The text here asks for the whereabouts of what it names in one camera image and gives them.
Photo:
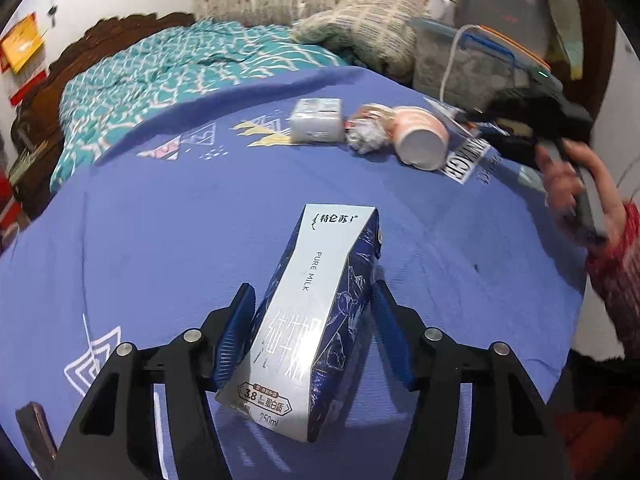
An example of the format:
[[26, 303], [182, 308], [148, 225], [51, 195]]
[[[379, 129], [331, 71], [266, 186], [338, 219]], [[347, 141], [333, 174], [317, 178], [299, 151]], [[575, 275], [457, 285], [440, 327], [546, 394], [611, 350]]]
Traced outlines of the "red knitted sleeve forearm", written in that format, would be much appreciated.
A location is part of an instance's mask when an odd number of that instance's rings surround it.
[[605, 305], [626, 358], [639, 359], [640, 252], [639, 209], [624, 203], [627, 220], [613, 248], [590, 252], [586, 270], [592, 288]]

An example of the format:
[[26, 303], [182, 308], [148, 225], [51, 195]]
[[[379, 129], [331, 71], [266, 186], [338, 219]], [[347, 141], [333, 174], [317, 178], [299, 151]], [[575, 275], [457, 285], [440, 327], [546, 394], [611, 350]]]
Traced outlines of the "person's right hand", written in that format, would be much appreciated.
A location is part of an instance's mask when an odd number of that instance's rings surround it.
[[[627, 213], [613, 177], [599, 156], [587, 145], [563, 140], [567, 160], [552, 158], [541, 144], [536, 146], [536, 163], [547, 192], [547, 204], [555, 221], [568, 238], [594, 254], [613, 249], [622, 239]], [[588, 235], [578, 226], [579, 203], [596, 191], [601, 220], [599, 235]]]

